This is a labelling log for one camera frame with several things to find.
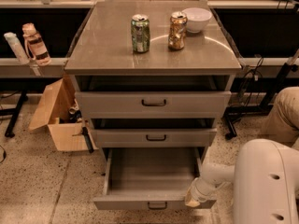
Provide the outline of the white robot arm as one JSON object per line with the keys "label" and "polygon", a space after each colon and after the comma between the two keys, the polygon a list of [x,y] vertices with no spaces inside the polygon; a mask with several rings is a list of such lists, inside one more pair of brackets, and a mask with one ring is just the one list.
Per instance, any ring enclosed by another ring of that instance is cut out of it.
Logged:
{"label": "white robot arm", "polygon": [[299,151],[272,140],[248,141],[232,166],[205,163],[185,204],[197,207],[226,183],[234,185],[234,224],[299,224]]}

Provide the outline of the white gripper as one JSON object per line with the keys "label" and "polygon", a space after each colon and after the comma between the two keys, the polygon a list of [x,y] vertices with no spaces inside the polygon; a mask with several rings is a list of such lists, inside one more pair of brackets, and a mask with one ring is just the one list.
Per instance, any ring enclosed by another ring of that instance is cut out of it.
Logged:
{"label": "white gripper", "polygon": [[216,189],[214,184],[208,183],[202,177],[196,177],[188,188],[185,205],[197,207],[200,203],[205,203]]}

